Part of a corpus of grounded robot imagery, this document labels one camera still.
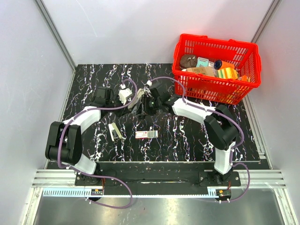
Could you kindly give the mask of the grey staple magazine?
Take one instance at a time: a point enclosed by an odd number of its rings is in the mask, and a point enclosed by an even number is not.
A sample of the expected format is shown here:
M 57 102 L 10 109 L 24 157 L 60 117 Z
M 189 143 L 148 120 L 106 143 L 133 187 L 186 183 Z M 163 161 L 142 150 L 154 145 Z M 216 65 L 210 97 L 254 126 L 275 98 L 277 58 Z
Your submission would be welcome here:
M 138 101 L 141 99 L 142 95 L 144 94 L 144 89 L 139 89 L 137 91 L 137 95 L 136 98 L 134 100 L 131 101 L 131 103 L 128 105 L 128 109 L 132 110 L 134 108 L 134 106 L 138 103 Z

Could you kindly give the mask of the white stapler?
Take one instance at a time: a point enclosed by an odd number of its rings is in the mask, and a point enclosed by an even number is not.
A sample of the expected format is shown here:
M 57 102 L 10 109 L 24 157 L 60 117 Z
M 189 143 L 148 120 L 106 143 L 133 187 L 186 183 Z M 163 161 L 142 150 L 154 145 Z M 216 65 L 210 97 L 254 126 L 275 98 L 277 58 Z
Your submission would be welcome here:
M 117 141 L 118 139 L 122 139 L 122 134 L 115 122 L 108 124 L 108 127 L 113 142 Z

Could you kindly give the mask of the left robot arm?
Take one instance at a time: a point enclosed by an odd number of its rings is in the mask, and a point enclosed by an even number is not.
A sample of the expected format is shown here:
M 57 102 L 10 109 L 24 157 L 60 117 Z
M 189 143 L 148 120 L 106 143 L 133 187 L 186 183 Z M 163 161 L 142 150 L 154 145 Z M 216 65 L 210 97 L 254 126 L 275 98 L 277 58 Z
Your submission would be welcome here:
M 80 113 L 50 125 L 45 157 L 55 162 L 59 158 L 60 166 L 71 166 L 85 173 L 85 180 L 91 185 L 99 184 L 102 175 L 97 171 L 96 162 L 83 154 L 82 133 L 109 112 L 119 116 L 125 113 L 127 108 L 124 105 L 132 95 L 132 91 L 124 85 L 118 94 L 114 94 L 110 88 L 97 89 Z

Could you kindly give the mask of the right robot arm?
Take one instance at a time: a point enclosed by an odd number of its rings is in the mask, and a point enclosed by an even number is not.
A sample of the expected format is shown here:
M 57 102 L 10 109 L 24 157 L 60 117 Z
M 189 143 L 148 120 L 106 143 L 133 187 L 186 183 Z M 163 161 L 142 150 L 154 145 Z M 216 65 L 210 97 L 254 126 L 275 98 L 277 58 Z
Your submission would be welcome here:
M 133 113 L 140 119 L 156 114 L 157 110 L 176 116 L 186 117 L 205 126 L 208 140 L 215 148 L 213 172 L 208 175 L 210 182 L 223 186 L 230 180 L 233 170 L 232 147 L 236 144 L 238 129 L 224 105 L 208 107 L 184 100 L 179 95 L 170 95 L 160 83 L 148 89 L 139 89 L 132 106 Z

